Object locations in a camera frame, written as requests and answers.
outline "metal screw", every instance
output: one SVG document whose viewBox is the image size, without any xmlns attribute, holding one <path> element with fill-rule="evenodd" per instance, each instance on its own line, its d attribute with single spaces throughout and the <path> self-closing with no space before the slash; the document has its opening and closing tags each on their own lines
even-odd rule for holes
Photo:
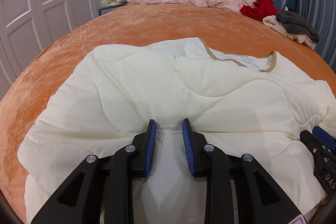
<svg viewBox="0 0 336 224">
<path fill-rule="evenodd" d="M 133 152 L 135 150 L 135 146 L 134 145 L 127 145 L 125 147 L 125 151 L 126 152 Z"/>
<path fill-rule="evenodd" d="M 246 161 L 252 161 L 253 160 L 253 156 L 250 155 L 250 154 L 245 154 L 243 156 L 243 159 L 246 160 Z"/>
<path fill-rule="evenodd" d="M 213 145 L 206 144 L 206 145 L 204 146 L 204 150 L 205 150 L 205 151 L 208 151 L 208 152 L 212 152 L 213 150 L 215 150 L 215 148 L 213 147 Z"/>
<path fill-rule="evenodd" d="M 88 163 L 92 163 L 92 162 L 95 162 L 96 159 L 97 159 L 97 157 L 96 157 L 95 155 L 90 155 L 90 156 L 88 156 L 88 157 L 86 158 L 86 161 L 87 161 Z"/>
</svg>

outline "beige collar trim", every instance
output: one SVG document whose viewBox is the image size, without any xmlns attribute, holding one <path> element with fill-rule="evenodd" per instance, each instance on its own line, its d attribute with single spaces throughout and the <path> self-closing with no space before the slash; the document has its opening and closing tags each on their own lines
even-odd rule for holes
<svg viewBox="0 0 336 224">
<path fill-rule="evenodd" d="M 218 61 L 232 61 L 232 62 L 236 63 L 236 64 L 239 65 L 239 66 L 246 67 L 244 64 L 242 64 L 242 63 L 240 63 L 239 61 L 234 60 L 234 59 L 232 59 L 232 58 L 226 58 L 226 59 L 219 59 L 219 58 L 217 58 L 217 57 L 211 52 L 211 50 L 209 49 L 209 47 L 208 47 L 208 45 L 206 44 L 206 42 L 204 41 L 204 39 L 201 38 L 201 37 L 199 37 L 199 39 L 202 41 L 202 43 L 203 43 L 203 45 L 204 45 L 204 47 L 205 47 L 205 50 L 207 51 L 207 53 L 210 55 L 210 57 L 211 57 L 212 59 L 214 59 L 214 60 L 218 60 Z M 275 68 L 275 66 L 276 66 L 276 64 L 277 64 L 277 54 L 276 54 L 275 51 L 271 51 L 268 55 L 263 56 L 263 57 L 261 57 L 261 58 L 267 58 L 267 57 L 270 57 L 271 55 L 273 56 L 273 63 L 272 63 L 272 65 L 271 65 L 268 69 L 261 69 L 260 72 L 270 72 L 270 71 L 272 71 L 272 70 Z"/>
</svg>

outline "blue gripper pad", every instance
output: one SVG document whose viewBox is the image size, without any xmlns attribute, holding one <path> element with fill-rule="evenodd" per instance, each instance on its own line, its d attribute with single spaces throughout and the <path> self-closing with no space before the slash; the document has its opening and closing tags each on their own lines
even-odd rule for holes
<svg viewBox="0 0 336 224">
<path fill-rule="evenodd" d="M 146 157 L 146 161 L 145 161 L 145 174 L 146 175 L 149 175 L 151 168 L 152 168 L 155 138 L 156 138 L 156 122 L 153 121 L 150 136 L 148 139 L 146 156 L 145 156 Z"/>
<path fill-rule="evenodd" d="M 313 135 L 320 140 L 327 149 L 334 151 L 336 149 L 335 139 L 325 132 L 322 128 L 316 126 L 313 128 Z"/>
<path fill-rule="evenodd" d="M 195 153 L 194 153 L 194 150 L 191 144 L 189 134 L 192 134 L 192 132 L 188 131 L 186 121 L 183 120 L 182 136 L 183 136 L 183 142 L 184 142 L 184 148 L 185 148 L 185 155 L 187 157 L 189 171 L 191 175 L 193 176 L 195 174 Z"/>
</svg>

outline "red cloth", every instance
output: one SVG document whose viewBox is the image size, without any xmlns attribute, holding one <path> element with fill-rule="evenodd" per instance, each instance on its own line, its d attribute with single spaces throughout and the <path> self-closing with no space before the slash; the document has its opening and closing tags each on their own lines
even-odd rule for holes
<svg viewBox="0 0 336 224">
<path fill-rule="evenodd" d="M 253 2 L 255 8 L 244 5 L 240 12 L 247 17 L 262 20 L 264 17 L 275 15 L 278 10 L 274 7 L 272 0 L 256 0 Z"/>
</svg>

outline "gray towel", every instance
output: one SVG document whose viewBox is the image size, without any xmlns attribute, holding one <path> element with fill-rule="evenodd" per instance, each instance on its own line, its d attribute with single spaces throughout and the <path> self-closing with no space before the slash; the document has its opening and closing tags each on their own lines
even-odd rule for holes
<svg viewBox="0 0 336 224">
<path fill-rule="evenodd" d="M 299 14 L 292 11 L 280 11 L 276 13 L 277 22 L 281 23 L 286 32 L 292 34 L 306 34 L 317 43 L 319 34 L 315 29 Z"/>
</svg>

